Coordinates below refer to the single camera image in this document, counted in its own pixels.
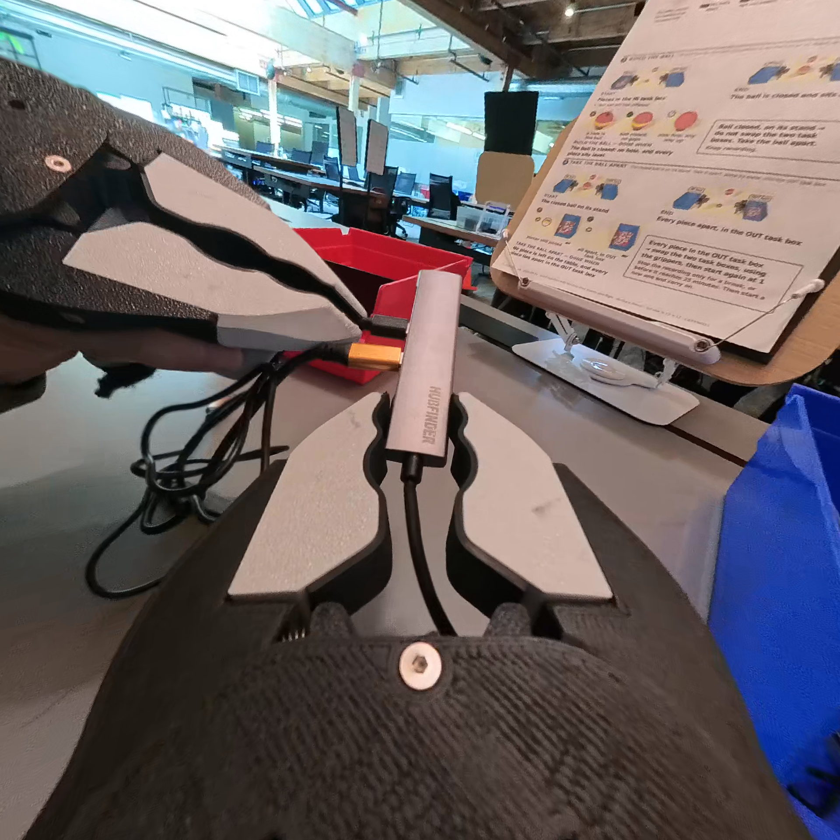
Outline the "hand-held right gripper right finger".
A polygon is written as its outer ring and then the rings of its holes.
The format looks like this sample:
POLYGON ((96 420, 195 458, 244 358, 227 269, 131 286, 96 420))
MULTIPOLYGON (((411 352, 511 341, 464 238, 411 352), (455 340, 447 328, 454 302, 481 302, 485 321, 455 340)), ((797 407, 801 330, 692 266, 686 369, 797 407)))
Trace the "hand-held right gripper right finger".
POLYGON ((474 607, 613 600, 551 457, 474 395, 453 396, 448 422, 457 486, 446 571, 474 607))

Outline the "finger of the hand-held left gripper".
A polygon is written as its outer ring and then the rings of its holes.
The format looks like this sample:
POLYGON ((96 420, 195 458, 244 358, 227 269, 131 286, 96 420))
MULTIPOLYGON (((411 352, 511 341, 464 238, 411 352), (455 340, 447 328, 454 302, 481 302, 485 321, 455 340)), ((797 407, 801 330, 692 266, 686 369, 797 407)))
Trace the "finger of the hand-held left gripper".
POLYGON ((149 225, 167 233, 166 284, 220 322, 362 322, 368 313, 270 209, 159 154, 143 169, 149 225))
POLYGON ((278 217, 268 249, 234 235, 236 265, 212 257, 184 236, 131 222, 87 232, 66 266, 216 316, 217 342, 242 350, 306 350, 361 337, 363 309, 340 278, 278 217))

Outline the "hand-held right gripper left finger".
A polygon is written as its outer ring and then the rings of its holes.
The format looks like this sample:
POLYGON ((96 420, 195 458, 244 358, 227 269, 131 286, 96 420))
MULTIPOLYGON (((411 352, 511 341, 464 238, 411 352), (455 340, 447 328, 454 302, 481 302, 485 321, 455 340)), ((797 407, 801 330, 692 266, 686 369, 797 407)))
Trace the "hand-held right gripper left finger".
POLYGON ((358 612, 386 587, 392 542, 382 482, 391 400, 374 392, 310 433, 287 458, 227 595, 358 612))

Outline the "grey aluminium usb hub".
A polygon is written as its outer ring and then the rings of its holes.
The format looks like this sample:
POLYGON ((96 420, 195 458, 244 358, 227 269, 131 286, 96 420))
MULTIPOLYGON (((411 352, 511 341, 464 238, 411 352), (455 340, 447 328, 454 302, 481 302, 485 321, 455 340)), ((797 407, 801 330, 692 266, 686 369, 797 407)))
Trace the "grey aluminium usb hub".
POLYGON ((385 442, 393 460, 417 456, 424 467, 446 463, 462 283, 442 270, 417 276, 385 442))

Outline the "blue plastic bin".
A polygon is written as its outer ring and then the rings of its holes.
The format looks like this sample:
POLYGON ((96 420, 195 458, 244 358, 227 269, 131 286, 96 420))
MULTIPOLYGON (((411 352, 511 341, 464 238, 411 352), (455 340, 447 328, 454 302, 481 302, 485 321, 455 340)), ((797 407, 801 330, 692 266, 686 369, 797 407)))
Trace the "blue plastic bin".
POLYGON ((708 625, 812 838, 839 838, 839 400, 793 385, 723 502, 708 625))

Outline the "person's left hand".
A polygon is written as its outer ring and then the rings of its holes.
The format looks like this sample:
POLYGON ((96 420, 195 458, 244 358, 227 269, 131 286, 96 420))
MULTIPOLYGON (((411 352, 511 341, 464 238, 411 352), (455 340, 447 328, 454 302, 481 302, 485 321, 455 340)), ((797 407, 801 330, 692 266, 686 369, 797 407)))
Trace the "person's left hand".
POLYGON ((141 364, 155 370, 215 373, 237 379, 246 371, 242 350, 158 329, 75 332, 1 317, 1 383, 21 385, 78 355, 97 367, 141 364))

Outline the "long office desk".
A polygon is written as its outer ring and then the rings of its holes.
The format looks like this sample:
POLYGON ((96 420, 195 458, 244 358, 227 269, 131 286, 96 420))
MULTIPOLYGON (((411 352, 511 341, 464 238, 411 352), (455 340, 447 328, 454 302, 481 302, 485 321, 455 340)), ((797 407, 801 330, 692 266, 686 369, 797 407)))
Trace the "long office desk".
POLYGON ((283 201, 303 207, 314 199, 314 193, 321 196, 331 194, 339 201, 358 196, 361 201, 372 202, 374 207, 388 207, 396 197, 393 193, 368 190, 354 182, 333 181, 308 169, 279 169, 268 162, 267 156, 257 153, 223 149, 211 155, 258 194, 281 196, 283 201))

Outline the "red plastic bin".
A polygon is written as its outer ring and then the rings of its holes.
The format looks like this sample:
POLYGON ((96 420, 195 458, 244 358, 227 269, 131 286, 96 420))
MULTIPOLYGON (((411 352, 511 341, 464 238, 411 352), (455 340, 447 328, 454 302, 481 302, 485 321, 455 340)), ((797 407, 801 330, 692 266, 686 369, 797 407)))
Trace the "red plastic bin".
POLYGON ((463 291, 474 289, 472 258, 358 228, 303 227, 295 232, 326 261, 374 316, 409 319, 417 276, 421 270, 441 270, 462 280, 463 291))

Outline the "white stand base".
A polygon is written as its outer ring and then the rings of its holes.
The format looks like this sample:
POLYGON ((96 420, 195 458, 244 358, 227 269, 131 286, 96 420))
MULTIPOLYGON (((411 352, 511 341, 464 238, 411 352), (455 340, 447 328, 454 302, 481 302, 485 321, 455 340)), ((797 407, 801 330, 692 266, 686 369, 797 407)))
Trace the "white stand base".
POLYGON ((511 349, 542 371, 649 425, 671 425, 700 405, 694 393, 581 343, 568 348, 563 339, 552 339, 511 349))

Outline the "wooden table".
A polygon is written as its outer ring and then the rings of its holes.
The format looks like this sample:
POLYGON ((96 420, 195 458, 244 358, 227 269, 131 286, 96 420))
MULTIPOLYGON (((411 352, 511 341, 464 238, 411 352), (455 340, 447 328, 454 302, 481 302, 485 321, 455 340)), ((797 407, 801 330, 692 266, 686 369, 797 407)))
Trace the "wooden table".
POLYGON ((422 245, 442 248, 444 245, 461 244, 495 249, 502 240, 501 234, 483 233, 458 225, 454 220, 433 217, 404 216, 402 224, 416 228, 417 241, 422 245))

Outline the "white page holder bar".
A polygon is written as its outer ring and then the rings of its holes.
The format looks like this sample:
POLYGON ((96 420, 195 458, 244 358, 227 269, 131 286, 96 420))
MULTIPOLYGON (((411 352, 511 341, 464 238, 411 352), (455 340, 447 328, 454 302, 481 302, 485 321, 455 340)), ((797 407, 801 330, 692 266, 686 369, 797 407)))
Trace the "white page holder bar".
POLYGON ((508 294, 546 312, 581 322, 615 339, 693 368, 717 364, 721 360, 718 346, 706 338, 589 301, 535 279, 523 278, 516 290, 508 294))

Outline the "clear plastic container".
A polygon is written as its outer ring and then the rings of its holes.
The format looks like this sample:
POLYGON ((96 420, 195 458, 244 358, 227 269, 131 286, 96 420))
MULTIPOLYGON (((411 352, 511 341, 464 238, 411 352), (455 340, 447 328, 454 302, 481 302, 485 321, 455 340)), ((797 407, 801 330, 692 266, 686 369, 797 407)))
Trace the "clear plastic container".
POLYGON ((459 228, 483 235, 501 235, 508 226, 510 217, 510 205, 504 203, 462 203, 456 210, 456 223, 459 228))

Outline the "wooden board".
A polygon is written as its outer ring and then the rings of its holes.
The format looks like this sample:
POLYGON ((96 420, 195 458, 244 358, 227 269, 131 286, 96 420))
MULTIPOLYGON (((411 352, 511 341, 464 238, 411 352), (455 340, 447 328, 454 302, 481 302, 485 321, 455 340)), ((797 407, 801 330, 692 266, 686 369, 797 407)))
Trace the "wooden board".
POLYGON ((528 192, 535 174, 527 154, 483 151, 478 158, 475 197, 478 204, 506 205, 513 212, 528 192))

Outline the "black square panel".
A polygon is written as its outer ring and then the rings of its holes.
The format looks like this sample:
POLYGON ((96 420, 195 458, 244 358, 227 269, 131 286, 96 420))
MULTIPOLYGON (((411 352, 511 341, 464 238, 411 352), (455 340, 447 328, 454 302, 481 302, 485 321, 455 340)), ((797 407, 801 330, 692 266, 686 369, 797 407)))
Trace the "black square panel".
POLYGON ((538 105, 538 91, 485 92, 484 151, 531 156, 538 105))

